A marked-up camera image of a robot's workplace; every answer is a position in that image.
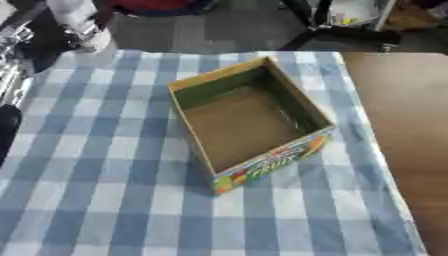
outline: black chair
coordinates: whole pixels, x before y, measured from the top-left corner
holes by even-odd
[[[280,48],[280,51],[294,51],[312,39],[320,36],[355,39],[377,44],[381,51],[390,51],[398,46],[401,36],[392,31],[378,32],[366,28],[342,27],[330,24],[328,20],[330,6],[333,0],[321,0],[313,14],[307,0],[282,0],[284,6],[296,16],[306,27],[306,31]]]

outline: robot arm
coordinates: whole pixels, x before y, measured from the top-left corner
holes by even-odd
[[[0,0],[0,166],[21,123],[35,73],[65,51],[101,52],[112,41],[91,0]]]

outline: floor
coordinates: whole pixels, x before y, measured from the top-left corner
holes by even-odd
[[[116,14],[112,25],[118,46],[150,52],[224,53],[275,50],[304,27],[276,0],[221,0],[202,16],[131,18]],[[300,50],[376,51],[359,42],[312,41]],[[404,34],[399,52],[448,54],[448,29]]]

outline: red object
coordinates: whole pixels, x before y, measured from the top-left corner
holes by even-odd
[[[133,10],[164,11],[185,8],[191,0],[110,0],[109,2]]]

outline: chair leg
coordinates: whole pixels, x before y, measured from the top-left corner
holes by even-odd
[[[302,34],[298,35],[296,38],[291,40],[285,46],[279,49],[279,51],[295,51],[306,44],[308,41],[313,39],[318,35],[318,30],[306,30]]]

